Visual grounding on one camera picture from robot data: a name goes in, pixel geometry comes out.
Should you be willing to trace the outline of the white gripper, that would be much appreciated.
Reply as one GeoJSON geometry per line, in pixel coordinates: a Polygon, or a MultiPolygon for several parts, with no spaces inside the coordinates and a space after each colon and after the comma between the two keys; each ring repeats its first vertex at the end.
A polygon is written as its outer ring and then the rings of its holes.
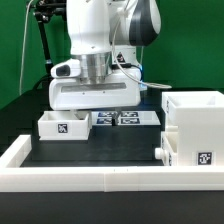
{"type": "MultiPolygon", "coordinates": [[[[140,72],[131,70],[132,77],[115,70],[103,81],[82,82],[81,63],[69,59],[51,69],[53,80],[49,86],[49,102],[53,110],[74,110],[78,120],[84,115],[77,110],[136,106],[140,103],[140,89],[133,78],[139,79],[140,72]]],[[[117,125],[117,111],[113,111],[111,125],[117,125]]]]}

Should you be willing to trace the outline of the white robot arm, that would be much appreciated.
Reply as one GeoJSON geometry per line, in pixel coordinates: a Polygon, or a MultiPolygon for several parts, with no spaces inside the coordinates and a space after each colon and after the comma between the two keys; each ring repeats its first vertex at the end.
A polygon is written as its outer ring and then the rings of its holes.
{"type": "Polygon", "coordinates": [[[155,0],[67,0],[71,58],[51,69],[55,111],[129,107],[140,103],[137,69],[117,67],[117,46],[147,46],[161,19],[155,0]]]}

